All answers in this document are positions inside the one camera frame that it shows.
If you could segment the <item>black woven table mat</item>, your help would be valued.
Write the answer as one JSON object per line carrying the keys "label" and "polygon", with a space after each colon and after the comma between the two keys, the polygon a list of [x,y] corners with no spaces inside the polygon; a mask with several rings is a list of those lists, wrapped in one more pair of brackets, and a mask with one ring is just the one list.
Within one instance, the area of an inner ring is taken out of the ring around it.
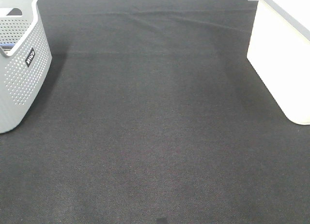
{"label": "black woven table mat", "polygon": [[256,0],[38,0],[52,52],[0,137],[3,224],[307,224],[310,128],[246,58]]}

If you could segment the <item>white storage bin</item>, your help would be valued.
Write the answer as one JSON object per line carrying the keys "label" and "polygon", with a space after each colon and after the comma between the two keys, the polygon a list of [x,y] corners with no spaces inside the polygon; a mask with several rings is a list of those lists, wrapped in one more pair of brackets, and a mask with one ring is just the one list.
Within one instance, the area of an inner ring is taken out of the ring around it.
{"label": "white storage bin", "polygon": [[285,116],[310,123],[310,0],[258,0],[247,59]]}

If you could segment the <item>grey perforated laundry basket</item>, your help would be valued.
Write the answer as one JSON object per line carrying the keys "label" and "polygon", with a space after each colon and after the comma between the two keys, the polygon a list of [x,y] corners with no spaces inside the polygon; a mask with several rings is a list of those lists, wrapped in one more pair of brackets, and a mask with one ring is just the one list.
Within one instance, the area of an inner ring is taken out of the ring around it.
{"label": "grey perforated laundry basket", "polygon": [[0,131],[17,127],[34,102],[49,71],[52,55],[41,20],[38,0],[0,0],[1,8],[20,15],[0,18]]}

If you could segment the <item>blue towel in basket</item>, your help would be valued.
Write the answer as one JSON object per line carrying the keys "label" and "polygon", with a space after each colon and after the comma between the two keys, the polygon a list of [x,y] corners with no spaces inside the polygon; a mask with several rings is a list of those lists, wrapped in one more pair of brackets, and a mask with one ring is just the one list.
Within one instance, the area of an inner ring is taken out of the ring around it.
{"label": "blue towel in basket", "polygon": [[15,44],[12,43],[0,43],[1,48],[13,48]]}

